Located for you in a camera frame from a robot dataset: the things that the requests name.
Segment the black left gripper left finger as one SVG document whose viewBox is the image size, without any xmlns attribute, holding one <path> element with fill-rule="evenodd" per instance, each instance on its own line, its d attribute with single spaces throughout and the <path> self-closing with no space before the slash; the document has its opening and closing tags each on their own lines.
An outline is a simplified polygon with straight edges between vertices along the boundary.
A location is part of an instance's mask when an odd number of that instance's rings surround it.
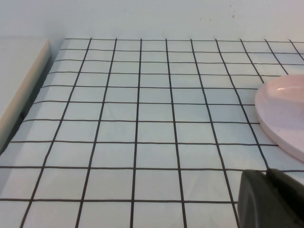
<svg viewBox="0 0 304 228">
<path fill-rule="evenodd" d="M 295 219 L 275 194 L 266 176 L 259 171 L 243 171 L 237 210 L 241 228 L 295 226 Z"/>
</svg>

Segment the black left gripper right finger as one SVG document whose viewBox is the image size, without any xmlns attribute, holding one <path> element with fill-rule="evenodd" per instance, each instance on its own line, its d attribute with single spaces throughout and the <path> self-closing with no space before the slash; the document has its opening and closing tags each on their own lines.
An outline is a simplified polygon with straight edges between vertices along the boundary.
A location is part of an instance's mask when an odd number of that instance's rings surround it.
<svg viewBox="0 0 304 228">
<path fill-rule="evenodd" d="M 284 228 L 304 226 L 304 185 L 278 169 L 268 169 L 266 177 L 278 199 L 279 220 Z"/>
</svg>

